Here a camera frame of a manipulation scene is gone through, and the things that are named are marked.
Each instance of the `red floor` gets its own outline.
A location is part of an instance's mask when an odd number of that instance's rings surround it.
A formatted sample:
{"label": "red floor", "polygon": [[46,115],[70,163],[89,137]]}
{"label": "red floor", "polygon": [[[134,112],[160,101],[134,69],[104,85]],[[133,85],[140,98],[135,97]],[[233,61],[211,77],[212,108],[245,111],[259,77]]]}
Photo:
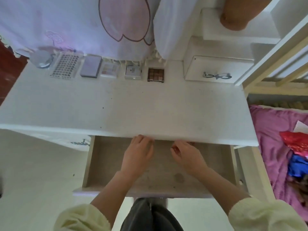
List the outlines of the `red floor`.
{"label": "red floor", "polygon": [[16,58],[13,52],[0,42],[0,105],[27,64],[27,58]]}

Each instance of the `hand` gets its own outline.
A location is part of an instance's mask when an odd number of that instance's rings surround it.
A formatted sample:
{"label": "hand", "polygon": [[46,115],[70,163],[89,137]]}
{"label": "hand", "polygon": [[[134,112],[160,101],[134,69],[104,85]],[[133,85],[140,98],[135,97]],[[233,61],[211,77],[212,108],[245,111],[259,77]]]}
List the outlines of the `hand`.
{"label": "hand", "polygon": [[189,143],[176,140],[170,150],[174,160],[193,177],[199,178],[208,169],[200,151]]}
{"label": "hand", "polygon": [[153,143],[153,139],[138,135],[133,137],[130,145],[125,151],[121,172],[133,182],[137,180],[148,167],[148,163],[154,152]]}

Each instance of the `pink bedsheet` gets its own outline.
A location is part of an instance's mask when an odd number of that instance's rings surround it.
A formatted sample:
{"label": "pink bedsheet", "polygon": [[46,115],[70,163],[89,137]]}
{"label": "pink bedsheet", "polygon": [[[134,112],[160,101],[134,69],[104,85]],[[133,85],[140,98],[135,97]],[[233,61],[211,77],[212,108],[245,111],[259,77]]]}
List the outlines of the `pink bedsheet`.
{"label": "pink bedsheet", "polygon": [[281,131],[293,131],[298,120],[308,125],[308,113],[274,110],[257,105],[252,105],[249,109],[276,199],[290,204],[305,221],[308,221],[308,209],[302,207],[293,190],[286,184],[292,151],[279,136]]}

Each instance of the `light yellow sleeve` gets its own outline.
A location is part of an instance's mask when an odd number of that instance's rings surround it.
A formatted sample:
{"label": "light yellow sleeve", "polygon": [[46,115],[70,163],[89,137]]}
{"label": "light yellow sleeve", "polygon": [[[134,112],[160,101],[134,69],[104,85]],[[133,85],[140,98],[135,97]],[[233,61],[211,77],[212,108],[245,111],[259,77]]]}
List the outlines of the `light yellow sleeve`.
{"label": "light yellow sleeve", "polygon": [[62,212],[54,231],[111,231],[106,217],[93,205],[82,204]]}
{"label": "light yellow sleeve", "polygon": [[264,203],[256,198],[239,201],[229,212],[235,231],[307,231],[307,225],[286,202],[275,200]]}

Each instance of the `white shelf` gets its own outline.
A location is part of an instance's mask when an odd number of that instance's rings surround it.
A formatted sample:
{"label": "white shelf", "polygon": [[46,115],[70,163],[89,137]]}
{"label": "white shelf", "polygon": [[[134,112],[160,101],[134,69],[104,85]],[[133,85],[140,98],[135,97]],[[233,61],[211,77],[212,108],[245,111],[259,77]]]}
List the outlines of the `white shelf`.
{"label": "white shelf", "polygon": [[[157,61],[148,66],[161,67]],[[168,61],[165,82],[50,78],[28,63],[0,106],[0,128],[257,146],[241,86],[185,81],[183,63]]]}
{"label": "white shelf", "polygon": [[201,15],[204,40],[276,44],[281,39],[269,12],[261,12],[242,31],[225,28],[220,23],[220,9],[204,8]]}

